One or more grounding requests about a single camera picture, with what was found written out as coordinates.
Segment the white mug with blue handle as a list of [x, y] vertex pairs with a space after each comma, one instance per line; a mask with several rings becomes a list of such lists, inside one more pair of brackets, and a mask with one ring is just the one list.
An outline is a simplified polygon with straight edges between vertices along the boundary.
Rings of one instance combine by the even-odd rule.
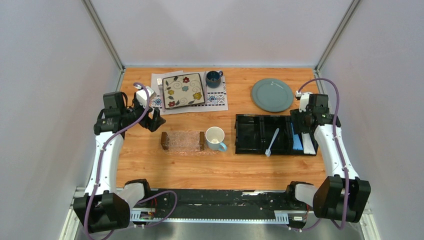
[[213, 151], [226, 152], [228, 147], [224, 143], [225, 132], [217, 126], [208, 128], [205, 132], [207, 146]]

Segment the blue toothpaste tube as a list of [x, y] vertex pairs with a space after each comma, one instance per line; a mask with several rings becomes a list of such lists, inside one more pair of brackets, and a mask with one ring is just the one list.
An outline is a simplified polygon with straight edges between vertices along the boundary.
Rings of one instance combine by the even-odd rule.
[[303, 151], [304, 148], [303, 148], [302, 141], [299, 135], [292, 132], [292, 138], [293, 138], [292, 149], [296, 151]]

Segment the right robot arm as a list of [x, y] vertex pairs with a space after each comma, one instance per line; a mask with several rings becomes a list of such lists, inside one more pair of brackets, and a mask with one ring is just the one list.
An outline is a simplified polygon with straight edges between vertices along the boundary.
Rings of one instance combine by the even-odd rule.
[[320, 149], [325, 164], [326, 179], [320, 187], [292, 181], [286, 188], [286, 205], [299, 209], [312, 207], [317, 218], [339, 222], [360, 221], [371, 185], [361, 180], [353, 168], [342, 138], [338, 116], [330, 113], [326, 94], [296, 92], [299, 108], [290, 111], [294, 134], [299, 134], [303, 150]]

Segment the glass holder with wooden ends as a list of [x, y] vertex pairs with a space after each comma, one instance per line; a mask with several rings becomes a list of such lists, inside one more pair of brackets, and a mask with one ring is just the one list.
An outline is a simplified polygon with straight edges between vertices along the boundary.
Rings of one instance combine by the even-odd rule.
[[204, 131], [163, 131], [160, 145], [164, 151], [201, 152], [205, 150]]

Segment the black compartment organizer box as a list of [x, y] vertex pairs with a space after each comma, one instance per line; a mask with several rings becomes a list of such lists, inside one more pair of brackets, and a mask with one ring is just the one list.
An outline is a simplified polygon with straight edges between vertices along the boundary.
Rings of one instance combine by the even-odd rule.
[[272, 147], [272, 155], [306, 156], [293, 150], [293, 123], [289, 115], [236, 114], [235, 153], [264, 155], [273, 134], [279, 128]]

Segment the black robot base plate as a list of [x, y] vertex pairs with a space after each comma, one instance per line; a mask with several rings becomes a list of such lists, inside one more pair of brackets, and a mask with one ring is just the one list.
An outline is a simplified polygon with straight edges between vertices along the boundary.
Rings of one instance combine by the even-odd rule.
[[270, 223], [306, 222], [313, 208], [283, 190], [152, 189], [134, 206], [131, 221]]

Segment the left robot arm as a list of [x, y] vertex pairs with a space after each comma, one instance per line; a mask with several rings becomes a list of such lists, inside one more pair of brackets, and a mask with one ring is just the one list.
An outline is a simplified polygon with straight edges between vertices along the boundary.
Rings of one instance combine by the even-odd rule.
[[153, 194], [146, 179], [127, 182], [118, 192], [116, 177], [125, 133], [139, 124], [155, 132], [166, 122], [160, 110], [150, 107], [156, 93], [150, 87], [134, 94], [132, 105], [124, 92], [103, 95], [104, 107], [93, 126], [95, 155], [84, 195], [74, 200], [73, 210], [86, 234], [123, 229], [130, 224], [132, 208], [148, 207]]

